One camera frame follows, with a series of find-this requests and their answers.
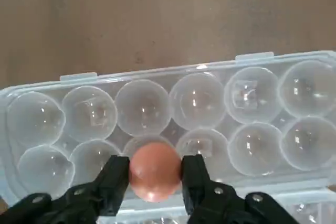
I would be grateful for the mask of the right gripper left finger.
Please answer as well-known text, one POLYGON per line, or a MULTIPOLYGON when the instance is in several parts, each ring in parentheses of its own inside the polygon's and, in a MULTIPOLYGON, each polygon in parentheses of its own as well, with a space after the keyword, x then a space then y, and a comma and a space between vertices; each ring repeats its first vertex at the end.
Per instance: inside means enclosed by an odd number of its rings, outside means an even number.
POLYGON ((61 197, 33 193, 2 214, 3 223, 96 223, 114 217, 129 184, 130 160, 112 155, 92 181, 70 187, 61 197))

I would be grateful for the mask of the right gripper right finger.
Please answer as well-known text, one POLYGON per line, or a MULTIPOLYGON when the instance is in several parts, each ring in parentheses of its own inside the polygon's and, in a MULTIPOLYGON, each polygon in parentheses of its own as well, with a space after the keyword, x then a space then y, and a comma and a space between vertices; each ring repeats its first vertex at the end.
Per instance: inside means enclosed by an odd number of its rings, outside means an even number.
POLYGON ((188 223, 297 223, 269 194, 241 198, 231 185, 211 180, 202 155, 184 156, 181 168, 188 223))

